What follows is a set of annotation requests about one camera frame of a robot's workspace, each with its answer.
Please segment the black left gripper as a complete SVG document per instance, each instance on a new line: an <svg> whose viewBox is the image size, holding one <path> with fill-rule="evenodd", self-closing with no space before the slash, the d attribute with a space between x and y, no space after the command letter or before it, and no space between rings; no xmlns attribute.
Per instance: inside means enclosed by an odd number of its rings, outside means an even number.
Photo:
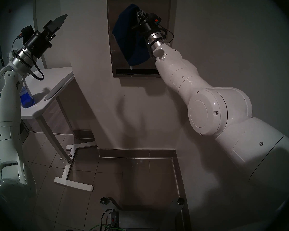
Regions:
<svg viewBox="0 0 289 231"><path fill-rule="evenodd" d="M43 32L34 31L32 26L23 28L23 45L36 58L52 47L51 40L55 33L61 28L67 14L57 17L54 21L49 21L43 28Z"/></svg>

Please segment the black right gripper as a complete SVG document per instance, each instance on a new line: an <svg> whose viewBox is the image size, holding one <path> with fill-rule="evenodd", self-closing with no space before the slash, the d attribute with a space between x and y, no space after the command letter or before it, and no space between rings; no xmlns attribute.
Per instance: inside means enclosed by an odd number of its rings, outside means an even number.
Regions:
<svg viewBox="0 0 289 231"><path fill-rule="evenodd" d="M140 8L136 8L136 24L131 26L133 31L139 31L140 35L149 37L153 33L159 32L159 17L156 14L149 14Z"/></svg>

